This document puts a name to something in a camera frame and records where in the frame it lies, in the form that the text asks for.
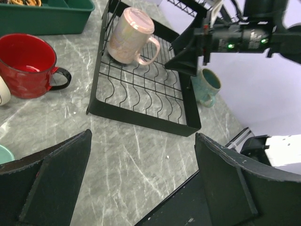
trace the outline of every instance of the black handle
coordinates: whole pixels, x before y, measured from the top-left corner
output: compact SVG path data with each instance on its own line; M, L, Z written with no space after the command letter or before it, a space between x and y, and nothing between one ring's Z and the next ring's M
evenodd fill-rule
M65 76L66 79L67 79L67 82L65 84L63 84L63 85L51 87L50 91L64 89L64 88L67 88L70 85L72 76L71 76L71 74L70 74L69 71L67 71L66 69L63 69L63 68L59 67L57 69L56 73L59 73L59 74Z

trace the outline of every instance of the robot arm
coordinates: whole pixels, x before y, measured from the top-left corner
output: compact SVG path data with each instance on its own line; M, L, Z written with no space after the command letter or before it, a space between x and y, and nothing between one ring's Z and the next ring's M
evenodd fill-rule
M268 48L269 58L280 53L301 64L301 24L288 29L283 26L288 0L246 0L243 13L236 0L231 1L238 21L219 18L210 24L212 10L198 13L172 43L176 56L166 63L166 69L195 76L199 56L206 65L211 53L263 53ZM226 9L222 9L222 17L228 19Z

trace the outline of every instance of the pink marbled mug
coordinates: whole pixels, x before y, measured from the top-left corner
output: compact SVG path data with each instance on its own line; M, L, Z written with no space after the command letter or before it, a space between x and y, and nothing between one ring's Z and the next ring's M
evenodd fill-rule
M149 65L157 58L160 51L158 40L152 36L154 31L154 22L145 12L128 7L123 11L111 36L108 52L123 64L130 64L135 60L141 65ZM149 42L155 44L157 51L153 59L144 61L140 57L140 51Z

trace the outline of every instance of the marble countertop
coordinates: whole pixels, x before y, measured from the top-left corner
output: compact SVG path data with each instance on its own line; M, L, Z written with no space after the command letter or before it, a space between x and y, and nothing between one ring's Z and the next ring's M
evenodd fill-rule
M153 3L125 2L168 26ZM194 135L86 115L106 0L94 4L82 34L42 36L55 49L57 66L72 74L70 86L37 99L12 97L0 107L0 143L20 159L91 129L91 155L71 225L131 226L197 170ZM199 111L201 132L222 145L242 130L220 96L214 107Z

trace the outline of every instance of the wire grid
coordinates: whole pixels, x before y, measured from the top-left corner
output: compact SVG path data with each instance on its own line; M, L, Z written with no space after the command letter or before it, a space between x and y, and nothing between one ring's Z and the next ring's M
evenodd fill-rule
M188 6L186 6L184 3L180 2L179 0L167 0L170 3L174 4L175 6L177 6L178 8L180 8L182 11L184 11L185 13L187 13L188 15L192 16L192 17L196 17L197 12L194 11L193 9L189 8ZM206 3L205 0L194 0L196 3L206 7L206 8L210 8L211 6L209 4Z
M153 63L142 66L134 61L129 65L123 65L115 61L106 49L118 20L118 16L108 14L97 84L97 99L128 110L187 125L178 72L164 67L164 64L174 57L173 50L169 50L171 44L155 36L161 49ZM155 46L148 43L143 47L141 57L150 60L155 52Z

